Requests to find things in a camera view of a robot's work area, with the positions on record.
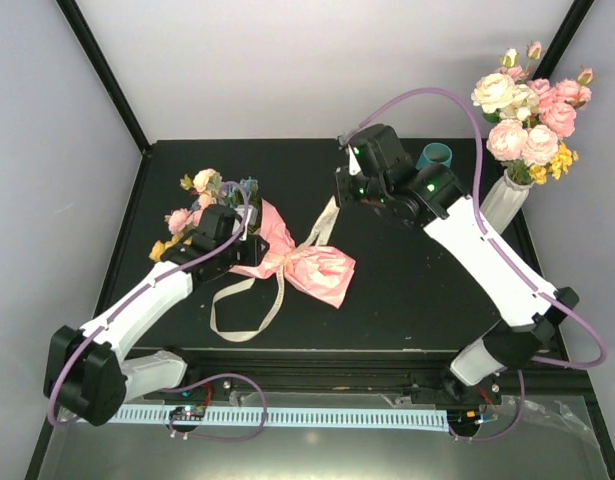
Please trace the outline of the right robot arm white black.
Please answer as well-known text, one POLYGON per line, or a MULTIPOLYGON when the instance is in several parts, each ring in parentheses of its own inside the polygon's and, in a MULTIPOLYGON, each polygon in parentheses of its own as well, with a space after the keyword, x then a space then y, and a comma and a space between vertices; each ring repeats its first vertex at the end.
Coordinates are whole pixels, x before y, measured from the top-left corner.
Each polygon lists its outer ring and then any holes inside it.
POLYGON ((487 376, 529 363, 578 304, 578 294, 533 271, 482 218, 449 167, 417 167, 392 127, 372 125, 340 147, 348 164, 335 172, 337 204, 367 204, 420 228, 461 264, 499 312, 499 320, 450 363, 441 379, 444 396, 466 402, 487 376))

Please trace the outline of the pink wrapping paper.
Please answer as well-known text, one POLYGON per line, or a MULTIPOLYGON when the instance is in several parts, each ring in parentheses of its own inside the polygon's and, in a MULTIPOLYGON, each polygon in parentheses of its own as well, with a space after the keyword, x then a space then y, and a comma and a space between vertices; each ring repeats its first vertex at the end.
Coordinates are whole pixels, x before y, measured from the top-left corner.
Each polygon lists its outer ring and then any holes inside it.
POLYGON ((356 261, 329 244, 338 214, 335 200, 330 199, 306 240, 298 244, 278 210, 263 201, 260 235, 269 249, 258 266, 235 266, 231 272, 255 279, 278 274, 282 282, 288 282, 298 291, 340 307, 355 273, 356 261))

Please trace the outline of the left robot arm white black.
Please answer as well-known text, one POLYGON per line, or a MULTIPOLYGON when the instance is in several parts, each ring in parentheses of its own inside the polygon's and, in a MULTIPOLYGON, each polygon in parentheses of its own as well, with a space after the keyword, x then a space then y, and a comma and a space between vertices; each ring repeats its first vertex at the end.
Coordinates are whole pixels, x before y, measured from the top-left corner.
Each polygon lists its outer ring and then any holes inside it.
POLYGON ((50 340, 43 393, 58 426, 65 409, 93 426, 107 423, 131 400, 161 390, 180 399, 201 388, 200 372, 180 355, 160 350, 129 358, 138 340, 172 307, 235 266, 261 263, 268 243, 248 229, 261 217, 254 205, 211 205, 124 297, 80 328, 63 326, 50 340))

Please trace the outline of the artificial flower bunch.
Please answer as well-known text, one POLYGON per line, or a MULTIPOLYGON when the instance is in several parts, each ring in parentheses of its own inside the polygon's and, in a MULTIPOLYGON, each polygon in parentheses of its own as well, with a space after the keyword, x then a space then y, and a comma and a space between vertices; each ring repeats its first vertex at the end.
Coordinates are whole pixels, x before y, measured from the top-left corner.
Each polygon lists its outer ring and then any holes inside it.
POLYGON ((158 240, 152 246, 149 259, 159 262, 163 255, 179 243, 183 236, 199 226, 205 210, 211 205, 222 205, 239 210, 244 205, 244 193, 247 194, 249 206, 259 214, 262 210, 262 199, 259 192, 259 182, 252 177, 239 181, 241 189, 233 185, 225 185, 222 175, 212 168, 198 171, 193 177, 185 174, 179 181, 180 187, 188 192, 193 202, 188 208, 171 210, 164 216, 170 239, 158 240))

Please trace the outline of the cream ribbon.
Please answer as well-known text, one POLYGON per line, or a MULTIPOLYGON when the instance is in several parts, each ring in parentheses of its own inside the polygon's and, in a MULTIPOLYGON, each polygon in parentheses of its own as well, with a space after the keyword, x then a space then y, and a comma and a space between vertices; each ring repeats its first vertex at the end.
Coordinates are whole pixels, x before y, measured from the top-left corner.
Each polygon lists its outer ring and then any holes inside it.
POLYGON ((269 310, 262 317, 261 322, 257 329, 249 330, 249 331, 229 331, 225 332, 218 328, 217 321, 217 313, 216 313, 216 304, 228 297, 235 296, 237 294, 243 293, 253 287, 256 281, 258 280, 267 280, 267 279, 255 279, 243 276, 244 279, 240 282, 234 283, 226 288, 223 288, 216 293, 212 299, 211 310, 210 310, 210 321, 209 326, 210 329, 217 334, 222 339, 231 342, 231 343, 244 343, 252 340, 259 334, 261 334, 269 325, 273 322, 275 317, 280 312, 284 298, 285 298, 285 290, 287 285, 291 285, 288 282, 282 282, 280 280, 280 276, 278 274, 270 277, 273 278, 276 282, 276 297, 270 306, 269 310))

